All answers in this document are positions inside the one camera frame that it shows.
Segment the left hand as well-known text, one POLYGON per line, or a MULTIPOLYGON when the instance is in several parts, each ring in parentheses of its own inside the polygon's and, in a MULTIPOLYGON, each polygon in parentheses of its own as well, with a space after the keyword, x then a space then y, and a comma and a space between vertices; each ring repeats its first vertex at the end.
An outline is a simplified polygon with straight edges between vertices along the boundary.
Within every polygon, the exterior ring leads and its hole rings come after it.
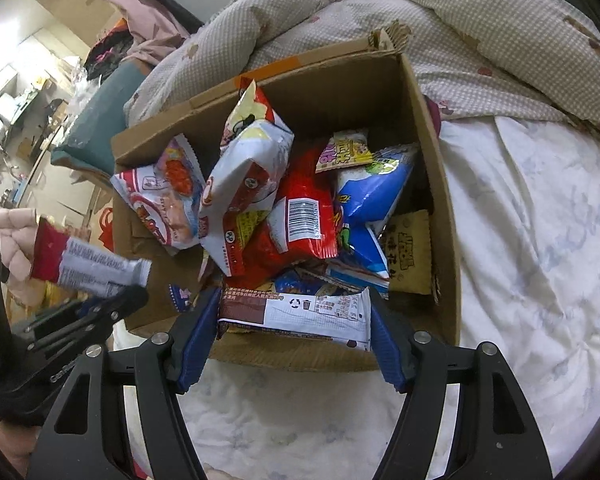
POLYGON ((0 450, 23 477, 27 475, 41 427, 0 422, 0 450))

